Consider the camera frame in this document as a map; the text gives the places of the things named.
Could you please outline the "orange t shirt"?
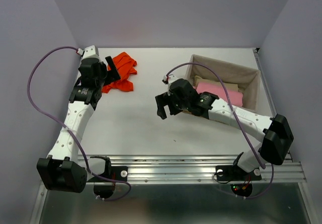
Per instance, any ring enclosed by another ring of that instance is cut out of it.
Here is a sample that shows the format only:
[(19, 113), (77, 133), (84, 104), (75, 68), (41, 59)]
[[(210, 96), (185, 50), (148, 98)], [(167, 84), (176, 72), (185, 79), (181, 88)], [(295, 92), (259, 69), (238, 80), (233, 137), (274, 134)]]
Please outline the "orange t shirt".
[(128, 79), (131, 75), (137, 74), (137, 70), (135, 69), (137, 66), (136, 60), (126, 52), (122, 52), (113, 58), (113, 62), (118, 70), (120, 79), (108, 84), (107, 86), (103, 86), (102, 93), (107, 94), (111, 89), (118, 89), (123, 92), (134, 91), (133, 82)]

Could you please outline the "wicker basket with liner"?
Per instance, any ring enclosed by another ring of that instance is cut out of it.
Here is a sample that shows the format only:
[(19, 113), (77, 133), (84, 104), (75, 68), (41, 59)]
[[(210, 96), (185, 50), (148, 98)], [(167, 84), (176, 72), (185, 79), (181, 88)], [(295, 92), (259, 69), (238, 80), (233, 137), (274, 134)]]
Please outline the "wicker basket with liner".
[(243, 94), (242, 108), (257, 112), (261, 73), (258, 69), (238, 64), (212, 59), (193, 54), (185, 78), (193, 85), (194, 76), (223, 83), (238, 85), (238, 91)]

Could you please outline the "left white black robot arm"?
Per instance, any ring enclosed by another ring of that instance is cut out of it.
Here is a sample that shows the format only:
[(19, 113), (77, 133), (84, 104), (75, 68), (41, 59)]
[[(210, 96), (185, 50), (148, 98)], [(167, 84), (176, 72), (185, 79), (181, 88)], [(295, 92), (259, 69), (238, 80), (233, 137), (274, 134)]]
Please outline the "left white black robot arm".
[(102, 97), (102, 88), (120, 79), (113, 58), (107, 56), (105, 60), (102, 62), (97, 56), (81, 60), (79, 77), (71, 91), (56, 143), (47, 157), (37, 162), (38, 173), (48, 190), (81, 193), (93, 174), (88, 159), (85, 166), (78, 164), (78, 154), (85, 155), (81, 140)]

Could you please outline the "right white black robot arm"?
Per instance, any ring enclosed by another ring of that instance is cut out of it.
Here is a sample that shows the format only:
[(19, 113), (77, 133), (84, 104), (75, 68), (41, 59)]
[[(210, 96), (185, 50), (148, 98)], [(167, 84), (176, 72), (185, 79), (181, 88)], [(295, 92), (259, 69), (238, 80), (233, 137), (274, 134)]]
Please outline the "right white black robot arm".
[(260, 169), (265, 164), (280, 166), (289, 152), (294, 136), (285, 116), (263, 116), (233, 106), (210, 92), (198, 93), (186, 80), (171, 77), (164, 81), (165, 93), (155, 97), (157, 115), (166, 119), (165, 107), (171, 115), (187, 111), (194, 116), (217, 121), (241, 130), (244, 137), (252, 136), (259, 144), (240, 153), (231, 165), (216, 167), (214, 178), (220, 183), (261, 180)]

